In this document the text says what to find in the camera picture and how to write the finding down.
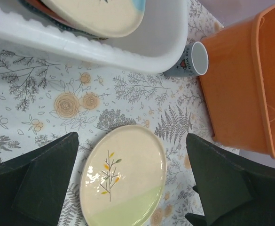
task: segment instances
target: plate rim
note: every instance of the plate rim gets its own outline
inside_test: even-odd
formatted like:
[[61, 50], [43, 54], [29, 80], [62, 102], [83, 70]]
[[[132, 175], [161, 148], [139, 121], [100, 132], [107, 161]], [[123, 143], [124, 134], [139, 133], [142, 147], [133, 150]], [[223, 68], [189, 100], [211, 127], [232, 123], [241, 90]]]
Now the plate rim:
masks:
[[167, 171], [167, 159], [166, 159], [166, 155], [165, 155], [165, 148], [161, 142], [161, 140], [148, 128], [145, 128], [144, 126], [142, 125], [125, 125], [125, 126], [120, 126], [120, 127], [117, 127], [115, 129], [113, 129], [112, 131], [110, 131], [108, 134], [106, 134], [105, 136], [103, 136], [97, 143], [96, 145], [94, 146], [94, 148], [92, 149], [91, 153], [89, 154], [86, 162], [85, 162], [85, 165], [82, 169], [82, 175], [80, 177], [80, 185], [79, 185], [79, 201], [80, 201], [80, 207], [81, 207], [81, 211], [82, 211], [82, 215], [85, 219], [85, 221], [87, 222], [87, 224], [89, 226], [93, 226], [92, 224], [90, 224], [90, 222], [88, 221], [88, 218], [85, 216], [84, 214], [84, 211], [83, 211], [83, 205], [82, 205], [82, 201], [81, 201], [81, 194], [82, 194], [82, 184], [83, 184], [83, 175], [84, 175], [84, 172], [86, 171], [86, 168], [87, 166], [90, 164], [90, 160], [92, 159], [92, 157], [95, 155], [93, 154], [94, 153], [94, 150], [96, 150], [96, 148], [105, 140], [107, 139], [108, 137], [110, 136], [113, 136], [114, 133], [117, 133], [118, 130], [121, 130], [121, 129], [124, 129], [124, 128], [138, 128], [138, 129], [143, 129], [144, 131], [146, 132], [149, 132], [149, 133], [152, 133], [154, 139], [158, 142], [159, 146], [161, 147], [161, 159], [162, 161], [164, 161], [164, 164], [163, 164], [163, 179], [162, 179], [162, 189], [160, 189], [160, 192], [159, 192], [159, 195], [158, 195], [158, 201], [157, 203], [153, 206], [153, 211], [151, 211], [151, 214], [149, 214], [149, 216], [147, 218], [145, 218], [142, 222], [141, 222], [141, 226], [152, 216], [152, 214], [154, 213], [155, 209], [157, 208], [157, 206], [159, 205], [159, 202], [161, 200], [161, 197], [162, 197], [162, 194], [164, 192], [164, 189], [165, 189], [165, 182], [166, 182], [166, 171]]
[[78, 16], [74, 16], [74, 15], [77, 15], [76, 13], [71, 14], [69, 10], [65, 9], [64, 7], [61, 7], [56, 0], [40, 0], [40, 1], [42, 1], [49, 9], [51, 9], [53, 12], [55, 12], [58, 16], [63, 18], [65, 21], [74, 25], [78, 30], [82, 30], [87, 33], [91, 33], [92, 35], [106, 37], [106, 38], [121, 38], [131, 34], [139, 27], [145, 14], [145, 10], [141, 12], [139, 21], [136, 22], [134, 26], [132, 26], [132, 28], [128, 29], [126, 32], [107, 33], [99, 29], [90, 28], [89, 24], [84, 23], [83, 20], [80, 19]]

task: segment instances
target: floral tablecloth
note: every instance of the floral tablecloth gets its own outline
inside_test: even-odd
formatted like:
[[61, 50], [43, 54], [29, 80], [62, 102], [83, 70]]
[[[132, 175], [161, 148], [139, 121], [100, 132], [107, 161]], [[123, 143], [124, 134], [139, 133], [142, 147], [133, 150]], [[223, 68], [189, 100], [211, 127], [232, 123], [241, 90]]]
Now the floral tablecloth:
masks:
[[[188, 42], [220, 28], [196, 0], [190, 2]], [[79, 178], [97, 141], [112, 129], [140, 124], [163, 142], [168, 160], [160, 204], [146, 226], [190, 225], [187, 212], [203, 212], [186, 151], [187, 133], [212, 141], [198, 79], [166, 78], [82, 63], [57, 64], [0, 49], [0, 163], [71, 132], [79, 152], [60, 226], [86, 225]]]

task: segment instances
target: mug rim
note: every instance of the mug rim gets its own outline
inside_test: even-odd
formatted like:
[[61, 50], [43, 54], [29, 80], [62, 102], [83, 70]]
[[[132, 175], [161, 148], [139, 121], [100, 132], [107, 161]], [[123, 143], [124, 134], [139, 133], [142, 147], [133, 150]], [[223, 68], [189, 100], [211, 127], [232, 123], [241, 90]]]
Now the mug rim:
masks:
[[[196, 69], [195, 64], [194, 64], [193, 51], [194, 51], [195, 45], [200, 45], [200, 46], [203, 48], [203, 50], [205, 51], [206, 69], [205, 69], [204, 73], [200, 73], [200, 72]], [[197, 73], [198, 75], [204, 75], [204, 74], [207, 73], [207, 71], [208, 71], [208, 65], [209, 65], [208, 54], [207, 54], [207, 50], [206, 50], [206, 48], [205, 48], [205, 46], [203, 45], [202, 42], [196, 41], [196, 42], [194, 42], [194, 44], [192, 45], [192, 49], [191, 49], [191, 61], [192, 61], [192, 64], [193, 64], [193, 68], [195, 69], [195, 71], [196, 71], [196, 73]]]

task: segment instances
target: light green glaze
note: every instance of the light green glaze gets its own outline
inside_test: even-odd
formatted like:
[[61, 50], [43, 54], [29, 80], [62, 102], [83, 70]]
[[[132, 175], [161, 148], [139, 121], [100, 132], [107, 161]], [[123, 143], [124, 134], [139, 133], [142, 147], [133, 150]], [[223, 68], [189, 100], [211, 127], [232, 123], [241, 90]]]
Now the light green glaze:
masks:
[[154, 212], [162, 193], [156, 187], [126, 202], [87, 217], [90, 226], [141, 226]]

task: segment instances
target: tablecloth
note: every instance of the tablecloth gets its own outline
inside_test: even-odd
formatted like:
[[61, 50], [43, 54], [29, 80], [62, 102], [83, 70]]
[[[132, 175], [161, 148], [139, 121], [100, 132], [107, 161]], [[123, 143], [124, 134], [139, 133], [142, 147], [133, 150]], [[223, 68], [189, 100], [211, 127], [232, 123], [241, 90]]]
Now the tablecloth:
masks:
[[[220, 29], [221, 24], [197, 0], [189, 6], [187, 43]], [[212, 141], [197, 78], [166, 78], [89, 63], [64, 65], [0, 48], [0, 163], [68, 132], [79, 134], [60, 226], [86, 225], [79, 204], [84, 163], [99, 139], [128, 124], [153, 131], [163, 142], [168, 161], [164, 193], [145, 225], [190, 225], [184, 215], [203, 210], [192, 189], [195, 181], [185, 137], [195, 133]]]

